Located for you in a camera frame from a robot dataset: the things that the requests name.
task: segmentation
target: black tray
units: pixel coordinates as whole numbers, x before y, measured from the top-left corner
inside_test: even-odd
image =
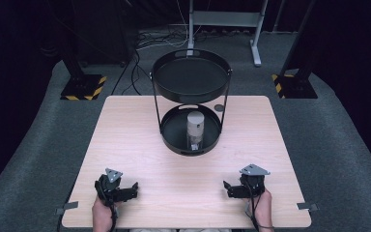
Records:
[[[204,114],[203,146],[199,150],[189,150],[186,142],[187,115],[191,111]],[[179,105],[170,109],[162,118],[160,132],[165,145],[173,152],[184,156],[199,156],[209,152],[218,142],[221,125],[218,116],[204,105],[187,107]]]
[[[162,96],[173,102],[197,104],[221,96],[229,86],[231,68],[220,56],[206,50],[173,51],[152,68],[152,81]]]

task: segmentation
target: white cylinder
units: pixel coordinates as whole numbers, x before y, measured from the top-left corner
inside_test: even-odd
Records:
[[[191,150],[202,148],[204,137],[204,114],[199,111],[192,111],[187,116],[187,147]]]

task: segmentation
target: wooden table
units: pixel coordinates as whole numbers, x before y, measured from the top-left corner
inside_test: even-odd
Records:
[[[177,105],[157,97],[160,115]],[[205,106],[214,110],[222,97]],[[67,210],[66,227],[92,227],[95,181],[106,167],[124,173],[120,188],[139,184],[138,197],[124,203],[118,228],[253,228],[243,201],[229,198],[222,181],[240,184],[239,172],[254,163],[267,169],[275,227],[307,227],[304,202],[279,127],[266,97],[229,96],[222,134],[202,156],[173,153],[158,130],[153,96],[108,97],[82,163]]]

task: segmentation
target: human arm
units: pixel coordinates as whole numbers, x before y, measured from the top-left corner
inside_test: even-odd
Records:
[[[259,232],[273,232],[271,202],[272,195],[266,188],[261,196],[254,198],[254,216],[258,223]],[[249,204],[249,211],[252,214],[252,204]]]
[[[114,207],[117,209],[122,202],[117,202]],[[107,232],[112,226],[112,218],[110,208],[104,206],[98,196],[92,207],[93,217],[93,232]]]

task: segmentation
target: black metal stand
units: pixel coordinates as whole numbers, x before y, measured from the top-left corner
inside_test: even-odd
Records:
[[[200,156],[208,153],[218,142],[222,131],[231,68],[220,56],[205,50],[184,49],[165,54],[156,60],[151,72],[153,92],[160,133],[165,145],[183,156]],[[181,103],[165,113],[160,120],[157,93],[172,102]],[[223,105],[214,108],[218,115],[201,103],[224,95]],[[187,115],[202,113],[204,135],[202,146],[190,149],[187,144]]]
[[[308,9],[306,11],[305,17],[300,26],[298,35],[294,41],[294,44],[288,54],[285,64],[279,75],[274,74],[272,76],[273,83],[275,84],[276,92],[281,99],[317,99],[318,96],[312,88],[311,83],[308,78],[312,73],[312,69],[315,66],[318,58],[322,52],[324,41],[322,41],[322,36],[316,38],[316,45],[311,51],[308,59],[306,60],[303,67],[294,75],[287,75],[285,72],[291,63],[292,57],[294,55],[295,49],[299,42],[300,36],[302,35],[303,28],[309,18],[310,13],[315,5],[316,0],[312,0],[309,3]]]
[[[56,42],[62,60],[66,68],[71,74],[71,79],[62,91],[62,100],[95,100],[102,88],[105,77],[101,74],[84,74],[81,70],[76,57],[71,49],[71,43],[66,36],[65,25],[56,16],[55,11],[47,1],[49,17],[52,23],[54,33],[56,34]]]

